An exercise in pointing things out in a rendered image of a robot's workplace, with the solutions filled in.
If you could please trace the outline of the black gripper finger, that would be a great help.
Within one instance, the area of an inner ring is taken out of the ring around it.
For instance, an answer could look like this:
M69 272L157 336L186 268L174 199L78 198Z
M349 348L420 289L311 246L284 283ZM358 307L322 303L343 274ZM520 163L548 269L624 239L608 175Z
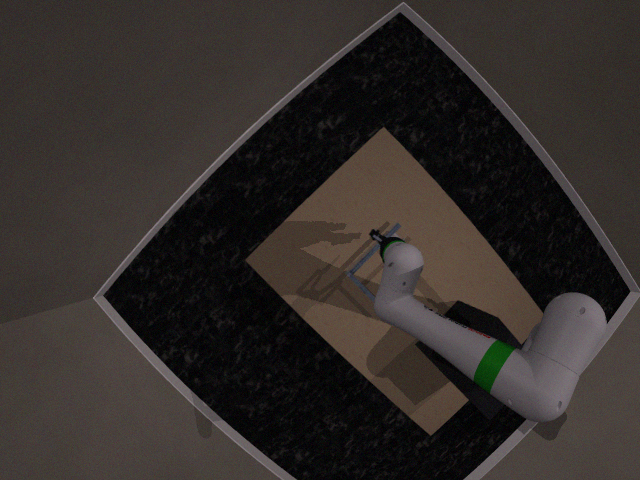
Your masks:
M375 232L373 232L373 230L374 230L377 234L374 234ZM384 238L384 239L386 239L386 238L387 238L387 237L385 237L385 236L382 236L382 235L379 233L379 230L377 229L377 231L376 231L376 229L375 229L375 228L371 230L371 232L369 233L369 235L372 237L372 240L376 240L376 239L377 239L377 241L380 241L380 242L382 241L380 238Z

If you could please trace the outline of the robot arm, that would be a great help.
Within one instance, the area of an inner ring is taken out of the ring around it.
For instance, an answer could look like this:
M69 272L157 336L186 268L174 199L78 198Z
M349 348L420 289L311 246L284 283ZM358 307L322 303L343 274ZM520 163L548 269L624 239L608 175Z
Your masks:
M602 307L582 293L555 297L520 350L415 299L424 259L404 240L390 237L380 247L384 269L374 299L376 315L433 349L522 417L548 422L561 416L605 335Z

